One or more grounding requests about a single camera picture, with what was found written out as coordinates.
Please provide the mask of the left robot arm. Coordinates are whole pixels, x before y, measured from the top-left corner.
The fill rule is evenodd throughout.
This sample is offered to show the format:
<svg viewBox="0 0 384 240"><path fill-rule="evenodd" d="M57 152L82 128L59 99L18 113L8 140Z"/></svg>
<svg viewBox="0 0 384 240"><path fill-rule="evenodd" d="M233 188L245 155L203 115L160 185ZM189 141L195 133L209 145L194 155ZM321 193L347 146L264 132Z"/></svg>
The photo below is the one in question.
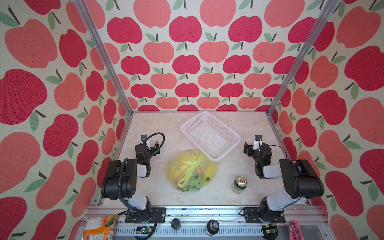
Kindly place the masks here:
<svg viewBox="0 0 384 240"><path fill-rule="evenodd" d="M159 143L153 147L148 147L145 142L136 145L136 158L110 162L102 183L102 198L119 200L128 208L127 215L141 223L157 222L149 199L137 192L137 179L149 177L151 157L159 151Z"/></svg>

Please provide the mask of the yellow plastic bag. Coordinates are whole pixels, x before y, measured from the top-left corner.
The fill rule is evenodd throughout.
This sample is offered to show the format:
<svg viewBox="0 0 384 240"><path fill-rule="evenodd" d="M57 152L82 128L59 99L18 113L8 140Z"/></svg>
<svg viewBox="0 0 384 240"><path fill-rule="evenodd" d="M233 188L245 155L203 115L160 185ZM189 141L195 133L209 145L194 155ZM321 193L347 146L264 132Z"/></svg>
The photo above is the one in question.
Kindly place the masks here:
<svg viewBox="0 0 384 240"><path fill-rule="evenodd" d="M199 191L216 176L218 164L200 150L181 153L166 165L167 179L181 192Z"/></svg>

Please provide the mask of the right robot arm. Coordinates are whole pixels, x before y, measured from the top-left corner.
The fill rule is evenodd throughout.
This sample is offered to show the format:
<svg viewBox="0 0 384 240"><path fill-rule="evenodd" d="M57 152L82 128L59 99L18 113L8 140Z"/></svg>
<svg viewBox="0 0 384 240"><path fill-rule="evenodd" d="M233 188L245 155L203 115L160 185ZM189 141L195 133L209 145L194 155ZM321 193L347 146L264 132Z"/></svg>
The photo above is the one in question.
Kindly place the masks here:
<svg viewBox="0 0 384 240"><path fill-rule="evenodd" d="M280 159L271 164L272 149L262 141L244 144L244 154L255 161L255 172L260 179L282 179L283 187L275 194L264 197L252 217L262 223L282 219L287 207L301 200L321 197L325 188L308 160Z"/></svg>

